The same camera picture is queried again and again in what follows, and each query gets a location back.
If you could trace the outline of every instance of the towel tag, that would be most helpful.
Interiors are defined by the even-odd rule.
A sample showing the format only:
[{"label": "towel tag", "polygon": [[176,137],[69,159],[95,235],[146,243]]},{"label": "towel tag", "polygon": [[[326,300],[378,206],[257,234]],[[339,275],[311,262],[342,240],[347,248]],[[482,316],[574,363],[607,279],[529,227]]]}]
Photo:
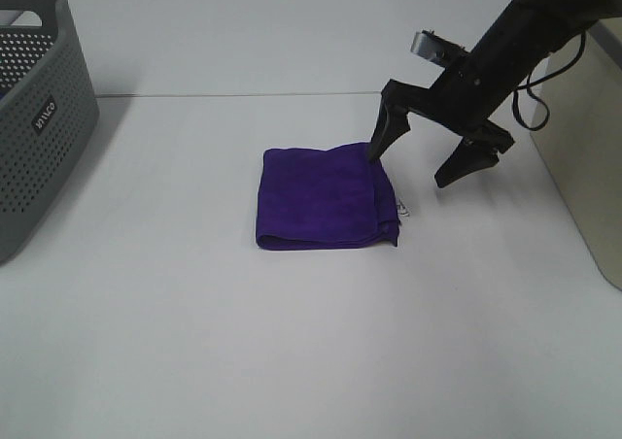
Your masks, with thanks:
[{"label": "towel tag", "polygon": [[403,203],[401,199],[397,199],[397,215],[401,218],[409,218],[410,211],[406,208],[406,205]]}]

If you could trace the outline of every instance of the black cable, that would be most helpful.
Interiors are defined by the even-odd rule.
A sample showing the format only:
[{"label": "black cable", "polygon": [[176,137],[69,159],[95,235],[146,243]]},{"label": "black cable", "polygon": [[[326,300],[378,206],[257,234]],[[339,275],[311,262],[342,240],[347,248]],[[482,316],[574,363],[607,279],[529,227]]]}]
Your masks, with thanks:
[{"label": "black cable", "polygon": [[[514,113],[514,118],[516,118],[516,121],[523,126],[524,128],[527,128],[528,130],[531,131],[539,131],[542,128],[544,128],[544,126],[546,126],[546,124],[548,123],[549,119],[551,118],[551,111],[548,107],[548,105],[538,96],[536,96],[536,94],[534,93],[534,91],[532,90],[532,88],[534,86],[537,86],[539,84],[542,84],[544,82],[547,82],[555,77],[558,77],[560,75],[562,75],[563,73],[567,72],[570,68],[572,68],[576,62],[578,62],[581,57],[583,56],[583,53],[585,53],[585,46],[586,46],[586,42],[587,42],[587,35],[585,33],[585,31],[583,31],[581,33],[581,44],[579,45],[579,50],[576,54],[576,56],[574,57],[573,60],[570,61],[570,63],[568,65],[566,65],[565,67],[557,70],[556,72],[551,73],[550,75],[547,75],[543,78],[540,78],[539,80],[536,80],[535,82],[532,82],[532,73],[529,74],[529,76],[527,77],[527,82],[523,85],[517,86],[516,89],[514,89],[514,96],[513,96],[513,100],[512,100],[512,112]],[[519,97],[520,97],[520,93],[518,91],[520,90],[527,90],[527,94],[529,95],[529,97],[531,97],[532,99],[534,99],[538,104],[541,104],[542,106],[544,106],[544,110],[546,111],[546,116],[544,117],[544,120],[542,121],[542,123],[536,125],[536,126],[529,126],[527,125],[527,123],[525,122],[525,120],[523,119],[523,116],[521,115],[521,110],[520,107],[518,105],[518,101],[519,101]]]}]

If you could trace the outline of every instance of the robotic arm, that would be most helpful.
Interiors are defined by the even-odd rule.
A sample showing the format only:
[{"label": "robotic arm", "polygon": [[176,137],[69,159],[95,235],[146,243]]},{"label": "robotic arm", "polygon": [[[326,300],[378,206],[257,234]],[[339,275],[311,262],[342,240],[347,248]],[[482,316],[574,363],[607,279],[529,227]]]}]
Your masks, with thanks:
[{"label": "robotic arm", "polygon": [[439,187],[493,167],[514,140],[488,117],[549,53],[609,17],[622,17],[622,0],[512,0],[471,52],[418,34],[413,51],[445,71],[429,89],[389,81],[367,157],[378,159],[408,132],[412,112],[463,137],[434,176]]}]

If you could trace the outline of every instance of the white table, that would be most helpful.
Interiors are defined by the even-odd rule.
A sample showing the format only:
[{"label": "white table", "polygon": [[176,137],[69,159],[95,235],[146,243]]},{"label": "white table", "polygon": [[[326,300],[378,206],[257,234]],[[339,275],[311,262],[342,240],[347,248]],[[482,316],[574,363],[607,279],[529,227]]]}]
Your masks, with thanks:
[{"label": "white table", "polygon": [[[238,43],[246,36],[260,51],[232,59],[243,54],[232,46],[229,60],[192,23],[203,11],[241,14],[237,1],[178,0],[194,13],[153,49],[138,38],[121,44],[132,29],[156,36],[161,26],[139,24],[158,0],[127,1],[124,11],[72,0],[98,91],[365,92],[390,74],[425,84],[437,72],[410,55],[391,59],[399,51],[382,40],[369,54],[360,46],[361,23],[376,28],[374,17],[389,14],[408,27],[385,31],[406,52],[411,30],[435,26],[437,0],[417,5],[428,11],[419,24],[403,15],[405,0],[365,15],[351,0],[358,15],[337,21],[358,30],[339,41],[353,53],[335,62],[341,52],[300,53],[296,41],[297,61],[275,78],[268,71],[281,63],[259,46],[254,20],[280,19],[271,42],[287,46],[283,22],[295,32],[300,13],[317,31],[311,6],[331,14],[317,0],[272,0],[274,9],[244,0],[260,4],[257,18],[229,22]],[[444,20],[443,31],[467,44],[503,2],[473,0],[480,15],[469,15],[481,22]],[[288,4],[301,7],[281,17]],[[123,40],[109,38],[111,23]],[[190,30],[189,42],[176,41]],[[322,71],[307,68],[317,51]],[[384,68],[356,71],[382,52]],[[213,65],[191,64],[202,53]],[[176,56],[170,68],[167,55]],[[269,253],[254,244],[262,151],[366,140],[378,100],[100,99],[101,122],[67,187],[0,267],[0,437],[617,439],[622,293],[598,272],[526,133],[514,130],[518,143],[496,169],[438,190],[432,175],[458,139],[413,118],[413,133],[383,158],[411,212],[397,249]],[[506,107],[496,121],[510,126]]]},{"label": "white table", "polygon": [[70,0],[98,94],[380,91],[426,84],[434,28],[472,47],[509,0]]}]

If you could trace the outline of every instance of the basket logo text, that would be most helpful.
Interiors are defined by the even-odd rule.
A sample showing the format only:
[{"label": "basket logo text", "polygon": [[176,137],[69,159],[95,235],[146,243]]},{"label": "basket logo text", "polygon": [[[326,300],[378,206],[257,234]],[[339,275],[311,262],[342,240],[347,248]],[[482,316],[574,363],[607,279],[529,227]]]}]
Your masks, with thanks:
[{"label": "basket logo text", "polygon": [[56,114],[57,109],[58,106],[56,106],[56,101],[54,101],[53,96],[50,96],[43,108],[39,111],[39,114],[37,114],[37,117],[32,120],[32,127],[35,129],[37,135],[43,133],[46,126],[50,124],[50,121],[54,117],[54,114]]}]

